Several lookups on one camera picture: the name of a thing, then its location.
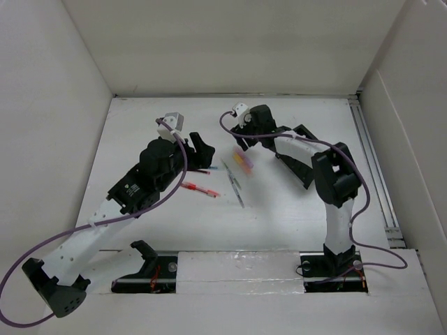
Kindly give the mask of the purple pink highlighter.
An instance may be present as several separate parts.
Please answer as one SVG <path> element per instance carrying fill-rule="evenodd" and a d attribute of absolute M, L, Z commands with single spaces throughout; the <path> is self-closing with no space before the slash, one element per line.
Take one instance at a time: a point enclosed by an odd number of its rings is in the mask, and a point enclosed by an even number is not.
<path fill-rule="evenodd" d="M 252 169 L 254 167 L 254 164 L 252 163 L 251 159 L 248 157 L 248 155 L 245 154 L 245 152 L 241 148 L 233 147 L 233 152 L 242 159 L 242 161 L 248 168 Z"/>

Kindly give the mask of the orange highlighter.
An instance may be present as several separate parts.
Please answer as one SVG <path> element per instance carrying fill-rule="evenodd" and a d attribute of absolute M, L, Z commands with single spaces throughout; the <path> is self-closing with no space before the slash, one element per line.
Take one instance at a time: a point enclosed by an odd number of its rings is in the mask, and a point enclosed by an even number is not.
<path fill-rule="evenodd" d="M 234 153 L 233 160 L 238 164 L 238 166 L 247 176 L 250 176 L 252 174 L 251 168 L 245 163 L 244 159 L 239 154 Z"/>

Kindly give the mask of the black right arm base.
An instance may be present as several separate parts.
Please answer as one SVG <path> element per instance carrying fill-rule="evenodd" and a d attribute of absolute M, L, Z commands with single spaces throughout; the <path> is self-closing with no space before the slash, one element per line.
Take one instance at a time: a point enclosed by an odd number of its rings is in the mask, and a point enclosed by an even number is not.
<path fill-rule="evenodd" d="M 358 251 L 340 267 L 334 266 L 323 252 L 302 252 L 295 272 L 303 279 L 305 293 L 368 293 L 364 270 L 347 272 L 356 261 L 361 261 Z"/>

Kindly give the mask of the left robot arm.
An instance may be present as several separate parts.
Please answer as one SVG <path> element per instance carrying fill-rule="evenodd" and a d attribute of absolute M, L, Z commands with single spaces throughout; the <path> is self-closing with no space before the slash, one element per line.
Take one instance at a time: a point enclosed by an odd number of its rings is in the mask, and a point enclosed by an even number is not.
<path fill-rule="evenodd" d="M 142 150 L 139 161 L 108 191 L 88 222 L 42 259 L 28 258 L 22 271 L 53 316 L 64 318 L 81 305 L 94 284 L 113 279 L 117 265 L 98 266 L 91 259 L 118 232 L 163 202 L 161 193 L 177 178 L 212 164 L 214 147 L 197 132 L 183 140 L 160 135 Z"/>

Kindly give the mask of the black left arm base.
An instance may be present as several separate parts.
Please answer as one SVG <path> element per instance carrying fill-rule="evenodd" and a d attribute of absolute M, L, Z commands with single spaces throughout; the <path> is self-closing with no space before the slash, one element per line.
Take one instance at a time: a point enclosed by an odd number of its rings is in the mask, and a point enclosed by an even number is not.
<path fill-rule="evenodd" d="M 143 240 L 133 242 L 131 248 L 139 253 L 140 259 L 144 262 L 137 272 L 113 281 L 111 292 L 117 294 L 176 293 L 179 253 L 157 252 Z"/>

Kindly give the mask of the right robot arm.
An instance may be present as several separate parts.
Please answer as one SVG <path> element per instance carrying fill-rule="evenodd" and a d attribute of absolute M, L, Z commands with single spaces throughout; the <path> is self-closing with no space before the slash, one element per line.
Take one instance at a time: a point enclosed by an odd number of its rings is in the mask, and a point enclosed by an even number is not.
<path fill-rule="evenodd" d="M 302 167 L 305 175 L 301 179 L 309 178 L 315 183 L 326 210 L 323 266 L 329 274 L 340 274 L 355 253 L 349 227 L 354 199 L 361 186 L 347 145 L 338 142 L 325 149 L 325 143 L 303 125 L 278 126 L 267 105 L 249 108 L 238 103 L 232 115 L 238 125 L 231 131 L 243 150 L 260 143 L 290 166 Z"/>

